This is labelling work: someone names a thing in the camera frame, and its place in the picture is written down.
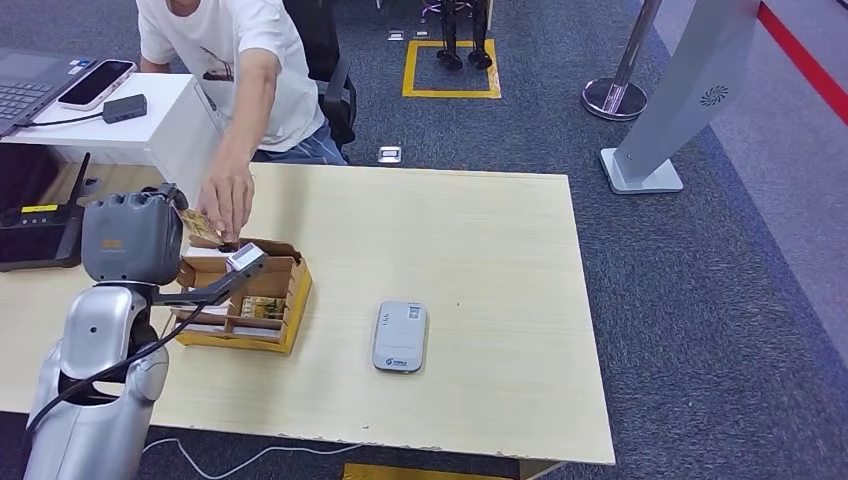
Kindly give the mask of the person's left hand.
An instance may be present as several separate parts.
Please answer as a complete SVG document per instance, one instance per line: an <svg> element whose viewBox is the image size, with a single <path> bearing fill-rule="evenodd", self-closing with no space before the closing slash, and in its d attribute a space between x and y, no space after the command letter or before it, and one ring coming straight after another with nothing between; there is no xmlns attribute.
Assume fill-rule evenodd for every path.
<svg viewBox="0 0 848 480"><path fill-rule="evenodd" d="M230 154L217 155L201 187L198 209L226 243L234 243L246 225L254 197L250 161Z"/></svg>

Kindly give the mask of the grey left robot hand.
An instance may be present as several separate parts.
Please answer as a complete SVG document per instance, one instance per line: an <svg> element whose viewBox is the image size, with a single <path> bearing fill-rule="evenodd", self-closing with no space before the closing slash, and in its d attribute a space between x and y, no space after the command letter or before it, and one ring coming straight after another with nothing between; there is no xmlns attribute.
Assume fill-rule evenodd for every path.
<svg viewBox="0 0 848 480"><path fill-rule="evenodd" d="M115 193L84 210L82 265L96 282L173 282L179 272L183 223L188 208L174 183Z"/></svg>

